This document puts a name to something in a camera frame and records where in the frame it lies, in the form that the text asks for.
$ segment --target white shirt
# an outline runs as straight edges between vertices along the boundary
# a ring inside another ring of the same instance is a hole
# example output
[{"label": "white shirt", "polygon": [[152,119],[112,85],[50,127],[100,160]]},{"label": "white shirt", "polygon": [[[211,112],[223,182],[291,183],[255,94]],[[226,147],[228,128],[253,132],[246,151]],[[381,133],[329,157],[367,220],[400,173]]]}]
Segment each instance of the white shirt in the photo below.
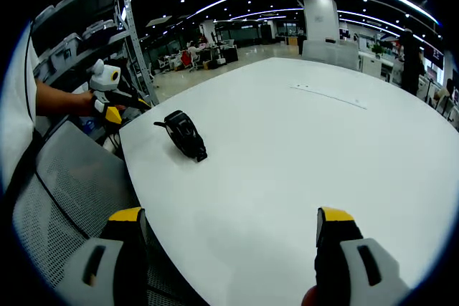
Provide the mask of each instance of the white shirt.
[{"label": "white shirt", "polygon": [[4,76],[0,93],[0,169],[3,193],[11,181],[14,169],[32,141],[35,122],[35,100],[37,86],[34,80],[34,68],[38,65],[38,56],[29,43],[27,54],[27,93],[32,119],[29,117],[24,84],[24,61],[30,27],[27,27],[19,39],[11,56],[8,70]]},{"label": "white shirt", "polygon": [[200,52],[201,50],[199,48],[196,48],[195,46],[190,46],[188,47],[188,53],[191,54],[191,58],[195,60],[198,57],[197,52]]}]

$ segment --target person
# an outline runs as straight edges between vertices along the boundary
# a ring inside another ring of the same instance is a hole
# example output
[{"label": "person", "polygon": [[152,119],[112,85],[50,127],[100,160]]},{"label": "person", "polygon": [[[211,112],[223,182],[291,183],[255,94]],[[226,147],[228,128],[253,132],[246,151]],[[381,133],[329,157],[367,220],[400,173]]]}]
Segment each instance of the person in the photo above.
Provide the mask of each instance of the person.
[{"label": "person", "polygon": [[453,83],[453,80],[452,79],[448,79],[446,81],[446,87],[442,87],[440,90],[438,90],[434,95],[433,95],[433,99],[435,101],[439,101],[442,97],[449,97],[451,98],[451,96],[453,95],[453,91],[454,91],[454,83]]},{"label": "person", "polygon": [[198,58],[198,54],[197,52],[200,52],[201,50],[199,48],[196,48],[194,46],[194,42],[191,41],[189,43],[189,47],[188,47],[188,53],[191,55],[191,60],[194,61],[195,59]]},{"label": "person", "polygon": [[3,193],[32,142],[36,115],[88,116],[93,111],[91,91],[76,95],[34,79],[33,70],[39,60],[32,41],[27,44],[29,31],[27,27],[16,45],[1,88],[0,177]]},{"label": "person", "polygon": [[402,89],[415,96],[419,84],[419,74],[424,74],[425,71],[422,66],[419,44],[413,36],[413,32],[408,28],[405,28],[404,33],[399,38],[398,53],[400,57],[402,47],[404,53]]}]

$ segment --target office floor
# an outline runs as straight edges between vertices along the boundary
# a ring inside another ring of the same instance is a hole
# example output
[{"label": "office floor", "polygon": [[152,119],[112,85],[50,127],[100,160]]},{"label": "office floor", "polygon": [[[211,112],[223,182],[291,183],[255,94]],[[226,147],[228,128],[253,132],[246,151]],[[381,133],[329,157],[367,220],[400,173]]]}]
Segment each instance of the office floor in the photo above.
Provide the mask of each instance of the office floor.
[{"label": "office floor", "polygon": [[172,71],[155,76],[155,88],[159,102],[180,93],[190,87],[205,82],[217,75],[235,70],[246,64],[252,64],[270,57],[287,57],[291,59],[300,59],[298,46],[288,46],[281,43],[243,47],[237,50],[239,58],[236,62],[231,62],[225,66],[218,67],[215,70],[200,69],[189,72],[189,69],[182,71]]}]

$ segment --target white table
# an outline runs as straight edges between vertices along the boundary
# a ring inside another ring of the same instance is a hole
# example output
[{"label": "white table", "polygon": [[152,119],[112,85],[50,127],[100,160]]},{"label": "white table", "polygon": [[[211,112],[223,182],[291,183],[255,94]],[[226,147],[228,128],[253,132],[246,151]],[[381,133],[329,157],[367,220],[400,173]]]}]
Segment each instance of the white table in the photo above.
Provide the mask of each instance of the white table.
[{"label": "white table", "polygon": [[[290,87],[297,84],[367,109]],[[194,121],[208,159],[184,157],[153,125],[177,109]],[[352,214],[414,287],[441,252],[458,205],[454,128],[393,85],[317,62],[272,58],[225,73],[161,103],[120,136],[147,219],[211,305],[299,305],[316,283],[320,206]]]}]

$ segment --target white pillar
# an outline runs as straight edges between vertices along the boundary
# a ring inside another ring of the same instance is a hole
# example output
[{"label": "white pillar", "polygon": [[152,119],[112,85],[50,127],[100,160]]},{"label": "white pillar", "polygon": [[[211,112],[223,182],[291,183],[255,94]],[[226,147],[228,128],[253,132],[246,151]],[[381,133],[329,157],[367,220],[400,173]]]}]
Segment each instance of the white pillar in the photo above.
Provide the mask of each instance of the white pillar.
[{"label": "white pillar", "polygon": [[339,40],[339,21],[334,0],[303,0],[308,40]]},{"label": "white pillar", "polygon": [[217,39],[217,33],[215,32],[215,24],[213,21],[203,21],[199,25],[199,30],[201,30],[201,34],[206,37],[210,44],[215,43],[214,39],[212,38],[212,32],[214,33],[215,39]]},{"label": "white pillar", "polygon": [[275,25],[275,22],[272,20],[268,21],[268,25],[271,28],[271,36],[273,37],[273,39],[275,39],[275,35],[278,34],[278,27]]}]

